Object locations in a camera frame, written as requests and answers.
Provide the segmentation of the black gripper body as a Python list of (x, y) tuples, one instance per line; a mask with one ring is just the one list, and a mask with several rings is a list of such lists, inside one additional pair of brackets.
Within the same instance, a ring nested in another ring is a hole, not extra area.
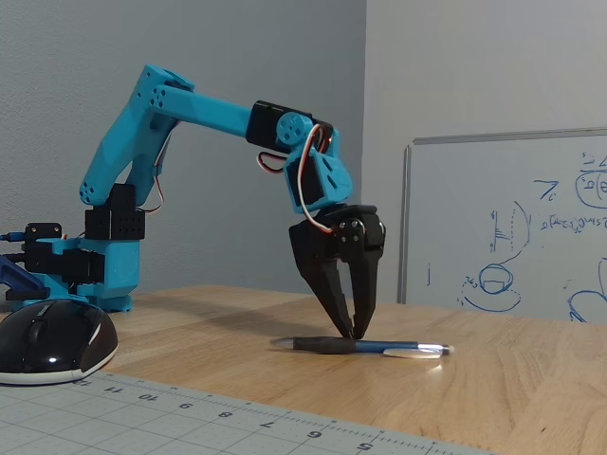
[(308, 220), (289, 229), (296, 265), (302, 274), (319, 271), (324, 264), (337, 260), (347, 264), (353, 274), (377, 271), (385, 226), (376, 207), (337, 204), (321, 209), (313, 220), (329, 230), (324, 232)]

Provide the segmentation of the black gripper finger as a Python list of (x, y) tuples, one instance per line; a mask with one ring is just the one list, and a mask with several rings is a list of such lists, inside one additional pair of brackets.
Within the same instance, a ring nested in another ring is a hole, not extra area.
[(380, 249), (365, 250), (348, 263), (355, 314), (354, 338), (363, 338), (376, 310), (377, 267)]
[(303, 265), (302, 276), (340, 335), (352, 338), (353, 324), (341, 289), (337, 261), (313, 258)]

